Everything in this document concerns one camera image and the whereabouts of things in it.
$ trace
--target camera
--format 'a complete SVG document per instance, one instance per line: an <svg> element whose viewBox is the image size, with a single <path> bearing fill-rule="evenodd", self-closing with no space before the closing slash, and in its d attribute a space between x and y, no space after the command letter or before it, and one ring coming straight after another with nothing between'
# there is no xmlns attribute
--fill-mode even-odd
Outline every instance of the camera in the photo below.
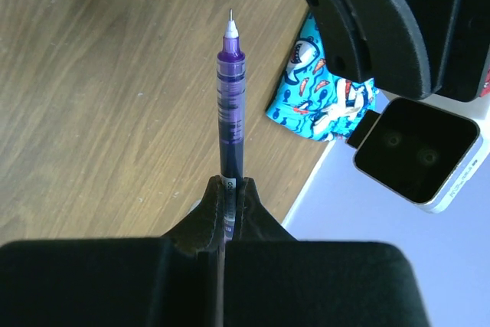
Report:
<svg viewBox="0 0 490 327"><path fill-rule="evenodd" d="M366 133L358 170L430 213L448 207L487 153L473 120L404 98L376 114Z"/></svg>

